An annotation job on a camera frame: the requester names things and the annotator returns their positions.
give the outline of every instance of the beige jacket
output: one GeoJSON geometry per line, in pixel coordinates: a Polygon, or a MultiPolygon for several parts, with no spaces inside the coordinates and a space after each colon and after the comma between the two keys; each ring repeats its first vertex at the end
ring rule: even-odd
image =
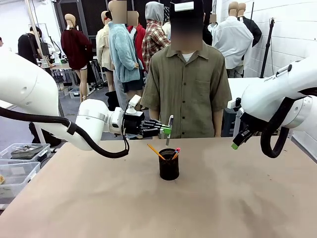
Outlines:
{"type": "Polygon", "coordinates": [[[97,59],[98,63],[102,67],[106,67],[109,70],[113,70],[112,61],[110,57],[110,48],[109,48],[109,26],[108,24],[99,30],[96,36],[96,45],[97,45],[97,59]]]}

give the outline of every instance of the black jacket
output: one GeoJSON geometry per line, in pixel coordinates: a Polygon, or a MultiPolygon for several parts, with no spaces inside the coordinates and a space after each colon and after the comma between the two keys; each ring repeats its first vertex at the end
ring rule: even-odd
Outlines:
{"type": "Polygon", "coordinates": [[[253,43],[252,43],[252,47],[255,46],[261,39],[262,36],[262,31],[259,29],[258,25],[250,19],[247,19],[245,16],[243,16],[243,23],[247,26],[247,28],[249,29],[249,31],[251,31],[252,35],[253,35],[253,43]]]}
{"type": "Polygon", "coordinates": [[[212,45],[212,35],[210,33],[210,31],[208,30],[208,26],[204,25],[203,28],[203,41],[207,44],[207,45],[212,45]]]}

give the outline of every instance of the light blue fuzzy jacket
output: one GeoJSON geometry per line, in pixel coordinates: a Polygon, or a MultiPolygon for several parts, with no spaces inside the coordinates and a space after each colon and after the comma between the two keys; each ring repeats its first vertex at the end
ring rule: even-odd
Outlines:
{"type": "Polygon", "coordinates": [[[138,62],[143,69],[142,62],[136,59],[133,39],[124,24],[108,23],[110,56],[118,79],[122,83],[140,79],[138,68],[134,63],[138,62]]]}

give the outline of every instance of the black mesh cup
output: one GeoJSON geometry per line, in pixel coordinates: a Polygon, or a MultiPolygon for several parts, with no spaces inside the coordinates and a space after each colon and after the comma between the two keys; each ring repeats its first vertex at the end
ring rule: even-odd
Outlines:
{"type": "Polygon", "coordinates": [[[175,149],[163,149],[159,152],[163,156],[163,160],[160,156],[159,160],[159,176],[164,180],[174,180],[179,176],[178,170],[178,156],[172,160],[175,153],[175,149]]]}

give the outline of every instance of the robotic arm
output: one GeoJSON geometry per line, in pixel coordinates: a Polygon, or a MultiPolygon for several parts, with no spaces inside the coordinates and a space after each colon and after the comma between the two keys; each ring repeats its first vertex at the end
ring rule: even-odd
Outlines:
{"type": "Polygon", "coordinates": [[[276,158],[283,149],[289,129],[317,128],[316,62],[316,58],[293,62],[276,75],[256,80],[246,88],[241,99],[229,102],[229,108],[243,111],[240,119],[247,125],[234,138],[234,149],[255,133],[262,132],[263,153],[276,158]],[[280,135],[272,149],[270,139],[280,126],[280,135]]]}
{"type": "Polygon", "coordinates": [[[55,137],[65,139],[81,150],[95,150],[109,158],[120,158],[128,154],[129,146],[125,133],[156,136],[161,131],[170,134],[170,128],[160,121],[146,121],[143,112],[134,110],[140,100],[133,98],[127,110],[108,110],[99,100],[88,99],[81,103],[76,122],[58,115],[58,89],[54,79],[26,59],[11,53],[0,52],[0,100],[24,109],[18,113],[0,108],[0,116],[23,121],[33,121],[55,137]],[[126,148],[112,153],[98,146],[102,132],[123,134],[126,148]]]}

